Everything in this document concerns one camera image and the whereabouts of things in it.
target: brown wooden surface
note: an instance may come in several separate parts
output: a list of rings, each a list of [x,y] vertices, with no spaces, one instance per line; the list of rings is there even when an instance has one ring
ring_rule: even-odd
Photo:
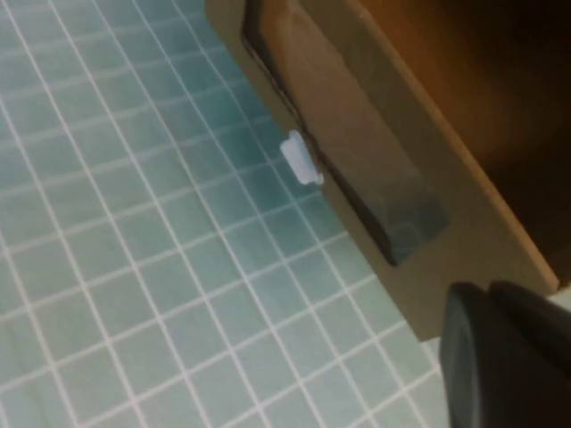
[[[391,40],[381,31],[366,29],[376,25],[374,20],[354,13],[342,0],[331,0],[315,15],[311,6],[320,2],[302,4],[451,214],[451,226],[443,234],[394,268],[326,174],[325,194],[418,337],[427,339],[440,333],[445,293],[455,281],[485,287],[493,280],[507,279],[541,294],[555,292],[557,277],[472,152]],[[213,26],[278,123],[284,129],[295,128],[294,116],[242,42],[244,9],[244,0],[207,2]],[[339,22],[343,31],[336,25]]]

